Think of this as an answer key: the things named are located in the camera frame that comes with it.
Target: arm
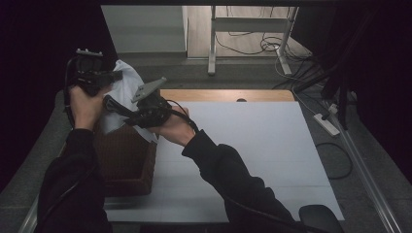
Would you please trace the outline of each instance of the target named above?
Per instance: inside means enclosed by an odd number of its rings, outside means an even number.
[[[226,197],[251,209],[294,221],[272,189],[261,178],[252,177],[239,153],[227,145],[216,145],[202,130],[194,135],[192,129],[177,116],[172,116],[153,132],[184,148],[182,155],[193,159],[201,177],[225,198],[227,217],[238,232],[295,232],[289,227],[257,216],[239,208]]]
[[[112,231],[103,210],[104,183],[92,145],[91,129],[101,113],[102,93],[90,98],[79,87],[71,91],[75,129],[67,138],[65,152],[51,163],[44,177],[37,232]],[[73,190],[59,201],[70,188]]]

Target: hand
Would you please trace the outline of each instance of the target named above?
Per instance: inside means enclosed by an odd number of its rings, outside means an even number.
[[[184,114],[184,112],[177,106],[173,106],[172,109]],[[187,108],[184,108],[184,110],[187,114],[189,114],[189,110]],[[181,117],[173,114],[163,125],[148,129],[153,133],[163,136],[168,141],[183,147],[185,147],[194,137],[193,129],[188,125],[188,123]]]
[[[100,118],[103,110],[103,94],[109,90],[109,86],[105,87],[93,97],[88,96],[78,86],[70,90],[70,106],[76,129],[93,130],[94,123]]]

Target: white cloth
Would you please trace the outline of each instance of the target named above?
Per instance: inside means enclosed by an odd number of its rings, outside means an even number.
[[[125,106],[131,111],[137,111],[136,103],[132,103],[131,99],[135,94],[139,85],[143,85],[142,78],[137,72],[127,63],[118,60],[114,71],[121,70],[123,73],[123,79],[113,83],[112,90],[106,93],[106,95],[112,96],[116,101]],[[100,126],[104,134],[113,132],[124,125],[126,117],[120,116],[116,113],[110,113],[104,111],[100,118]],[[134,129],[148,142],[154,141],[157,143],[157,137],[147,129],[142,129],[139,126],[134,126]]]

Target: brown basket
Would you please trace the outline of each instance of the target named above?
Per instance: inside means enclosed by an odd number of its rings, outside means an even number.
[[[94,132],[94,147],[105,180],[106,196],[151,193],[156,143],[148,143],[126,124],[108,135],[104,135],[98,125]]]

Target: person's left hand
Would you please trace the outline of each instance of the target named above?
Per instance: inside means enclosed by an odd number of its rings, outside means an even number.
[[[109,90],[109,86],[105,87],[93,97],[88,96],[78,86],[70,90],[70,106],[76,129],[93,130],[94,123],[100,118],[103,110],[103,94]]]

